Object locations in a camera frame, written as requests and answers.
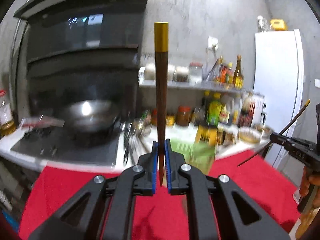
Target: white refrigerator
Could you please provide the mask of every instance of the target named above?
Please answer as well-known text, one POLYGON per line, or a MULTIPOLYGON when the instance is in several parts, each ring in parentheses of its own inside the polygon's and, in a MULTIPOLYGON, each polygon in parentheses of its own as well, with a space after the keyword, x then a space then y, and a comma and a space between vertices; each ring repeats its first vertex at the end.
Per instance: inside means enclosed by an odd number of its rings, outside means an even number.
MULTIPOLYGON (((255 34, 254 91, 265 96, 266 124, 280 132, 299 112, 304 80, 303 50, 299 30, 255 34)), ((284 133, 292 136, 296 122, 284 133)), ((277 168, 287 154, 273 144, 265 160, 277 168)))

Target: green bottle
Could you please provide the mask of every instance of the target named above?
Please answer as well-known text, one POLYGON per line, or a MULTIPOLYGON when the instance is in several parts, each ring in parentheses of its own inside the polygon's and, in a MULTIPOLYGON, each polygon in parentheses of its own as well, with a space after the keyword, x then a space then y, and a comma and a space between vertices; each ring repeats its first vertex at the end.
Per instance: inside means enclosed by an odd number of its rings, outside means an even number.
POLYGON ((208 110, 208 120, 209 124, 218 125, 219 115, 222 108, 222 103, 220 102, 220 93, 213 94, 213 101, 209 105, 208 110))

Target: gas stove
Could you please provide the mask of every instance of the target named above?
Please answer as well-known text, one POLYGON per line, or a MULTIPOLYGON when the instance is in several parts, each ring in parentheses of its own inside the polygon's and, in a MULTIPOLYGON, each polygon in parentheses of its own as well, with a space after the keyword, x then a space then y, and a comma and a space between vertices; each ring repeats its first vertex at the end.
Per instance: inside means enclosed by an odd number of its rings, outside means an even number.
POLYGON ((11 150, 52 161, 114 166, 120 123, 108 131, 71 133, 61 127, 38 128, 27 132, 11 150))

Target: kitchen counter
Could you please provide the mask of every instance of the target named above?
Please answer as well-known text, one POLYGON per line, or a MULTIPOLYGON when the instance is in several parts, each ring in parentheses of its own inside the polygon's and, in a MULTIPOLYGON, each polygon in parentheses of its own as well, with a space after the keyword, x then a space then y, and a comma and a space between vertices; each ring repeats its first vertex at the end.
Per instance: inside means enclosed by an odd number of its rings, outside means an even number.
MULTIPOLYGON (((127 165, 123 164, 124 158, 124 149, 123 149, 123 140, 124 135, 120 134, 117 156, 116 156, 116 165, 114 167, 111 166, 102 166, 102 165, 87 165, 87 164, 79 164, 79 163, 68 163, 68 162, 60 162, 60 161, 52 161, 44 158, 38 158, 29 156, 23 153, 15 152, 11 150, 13 147, 25 134, 27 130, 22 130, 18 128, 13 134, 3 137, 0 140, 0 156, 3 158, 16 163, 22 167, 31 169, 33 171, 41 172, 45 166, 65 169, 65 170, 73 170, 73 171, 87 171, 87 172, 122 172, 126 168, 132 166, 130 158, 128 160, 127 165)), ((174 125, 173 127, 166 128, 166 138, 168 139, 179 139, 183 140, 187 143, 193 143, 195 140, 197 132, 197 127, 194 127, 192 124, 189 127, 180 127, 174 125)), ((154 140, 157 140, 157 130, 156 127, 153 127, 150 135, 143 138, 143 143, 145 144, 147 150, 151 151, 152 143, 154 140)), ((238 141, 238 143, 234 146, 226 147, 223 150, 220 150, 216 154, 216 159, 222 159, 229 157, 231 155, 235 155, 239 152, 243 152, 248 149, 257 150, 263 147, 268 140, 263 140, 259 144, 250 144, 243 141, 238 141)))

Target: wall switch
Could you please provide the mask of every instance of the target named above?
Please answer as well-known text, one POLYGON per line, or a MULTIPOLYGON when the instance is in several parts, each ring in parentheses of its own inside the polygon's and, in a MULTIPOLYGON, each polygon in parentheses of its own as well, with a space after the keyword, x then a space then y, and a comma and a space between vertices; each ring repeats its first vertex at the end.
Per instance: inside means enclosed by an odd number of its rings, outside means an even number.
POLYGON ((320 88, 320 79, 315 79, 315 87, 320 88))
POLYGON ((213 51, 217 51, 218 49, 218 39, 209 36, 208 38, 208 49, 213 50, 213 51))

